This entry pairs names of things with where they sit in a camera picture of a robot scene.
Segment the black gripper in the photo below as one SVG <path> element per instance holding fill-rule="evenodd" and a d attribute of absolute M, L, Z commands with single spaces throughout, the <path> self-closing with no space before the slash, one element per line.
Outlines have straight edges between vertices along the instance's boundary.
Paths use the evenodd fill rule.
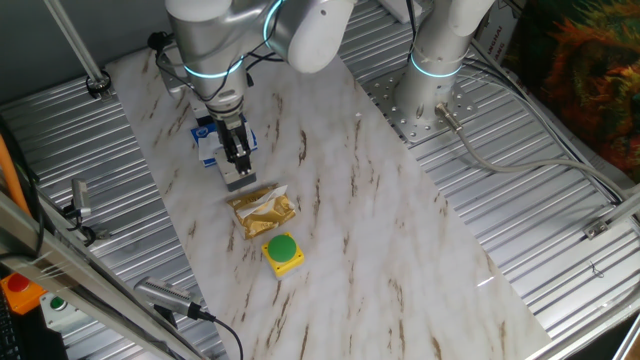
<path fill-rule="evenodd" d="M 243 113 L 213 112 L 212 118 L 216 124 L 218 138 L 223 143 L 227 161 L 235 164 L 240 175 L 249 174 L 251 172 L 251 148 Z"/>

